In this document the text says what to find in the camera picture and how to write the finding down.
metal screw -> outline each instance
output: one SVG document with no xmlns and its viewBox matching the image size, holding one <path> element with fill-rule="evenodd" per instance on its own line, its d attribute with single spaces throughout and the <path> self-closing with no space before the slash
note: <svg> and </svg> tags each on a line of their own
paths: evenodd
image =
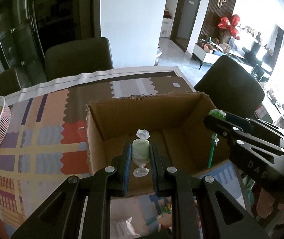
<svg viewBox="0 0 284 239">
<path fill-rule="evenodd" d="M 174 166 L 170 166 L 170 167 L 167 168 L 167 171 L 170 172 L 170 173 L 175 173 L 175 172 L 177 172 L 177 169 Z"/>
<path fill-rule="evenodd" d="M 208 183 L 212 183 L 214 181 L 214 177 L 208 175 L 205 176 L 204 180 Z"/>
<path fill-rule="evenodd" d="M 68 181 L 69 183 L 76 183 L 76 182 L 78 181 L 78 177 L 76 177 L 76 176 L 70 176 L 70 177 L 67 179 L 67 181 Z"/>
<path fill-rule="evenodd" d="M 106 172 L 114 172 L 115 171 L 115 168 L 113 166 L 108 166 L 108 167 L 105 167 L 104 169 Z"/>
</svg>

red heart balloon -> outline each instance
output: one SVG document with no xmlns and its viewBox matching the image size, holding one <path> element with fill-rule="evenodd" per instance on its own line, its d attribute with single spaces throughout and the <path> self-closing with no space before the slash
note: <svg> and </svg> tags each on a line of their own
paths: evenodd
<svg viewBox="0 0 284 239">
<path fill-rule="evenodd" d="M 231 26 L 229 28 L 229 31 L 235 39 L 240 40 L 240 33 L 234 26 Z"/>
<path fill-rule="evenodd" d="M 240 17 L 237 14 L 232 16 L 231 25 L 236 26 L 240 22 Z"/>
<path fill-rule="evenodd" d="M 227 17 L 221 18 L 221 22 L 218 24 L 219 28 L 227 29 L 231 26 L 231 23 L 229 22 L 229 19 Z"/>
</svg>

doorway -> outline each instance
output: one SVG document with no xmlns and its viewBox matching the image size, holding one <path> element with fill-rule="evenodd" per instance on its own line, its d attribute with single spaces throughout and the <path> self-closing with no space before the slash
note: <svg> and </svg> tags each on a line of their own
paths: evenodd
<svg viewBox="0 0 284 239">
<path fill-rule="evenodd" d="M 201 0 L 178 0 L 171 40 L 186 51 Z"/>
</svg>

cardboard box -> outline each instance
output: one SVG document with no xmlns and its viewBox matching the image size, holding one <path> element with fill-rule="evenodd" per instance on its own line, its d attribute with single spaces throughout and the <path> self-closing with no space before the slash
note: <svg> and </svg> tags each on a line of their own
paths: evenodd
<svg viewBox="0 0 284 239">
<path fill-rule="evenodd" d="M 124 143 L 137 139 L 138 129 L 149 131 L 149 141 L 156 143 L 160 154 L 167 155 L 173 166 L 199 176 L 212 171 L 229 158 L 226 139 L 215 148 L 212 168 L 207 169 L 212 132 L 203 118 L 215 109 L 202 92 L 179 92 L 155 96 L 133 96 L 91 102 L 87 115 L 87 145 L 92 173 L 111 164 L 121 155 Z M 128 196 L 153 192 L 151 172 L 133 176 L 132 162 Z"/>
</svg>

wood slat panel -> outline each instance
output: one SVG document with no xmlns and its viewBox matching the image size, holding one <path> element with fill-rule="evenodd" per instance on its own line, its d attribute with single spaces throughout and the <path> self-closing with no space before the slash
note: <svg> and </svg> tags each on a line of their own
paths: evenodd
<svg viewBox="0 0 284 239">
<path fill-rule="evenodd" d="M 218 0 L 209 0 L 206 15 L 199 38 L 219 37 L 219 29 L 217 27 L 221 17 L 231 19 L 236 0 L 227 0 L 219 8 Z"/>
</svg>

